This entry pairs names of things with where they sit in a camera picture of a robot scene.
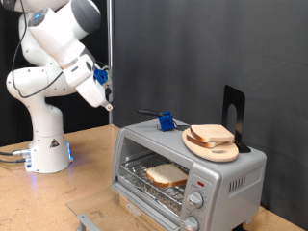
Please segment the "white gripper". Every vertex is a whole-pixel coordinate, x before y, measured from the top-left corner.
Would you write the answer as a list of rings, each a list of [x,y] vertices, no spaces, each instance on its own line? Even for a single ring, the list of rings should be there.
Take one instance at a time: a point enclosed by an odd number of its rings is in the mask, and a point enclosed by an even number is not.
[[[103,106],[109,112],[113,109],[113,105],[107,101],[106,96],[109,96],[112,90],[105,89],[94,78],[93,68],[92,58],[89,55],[83,55],[64,66],[63,72],[67,83],[75,88],[92,107]]]

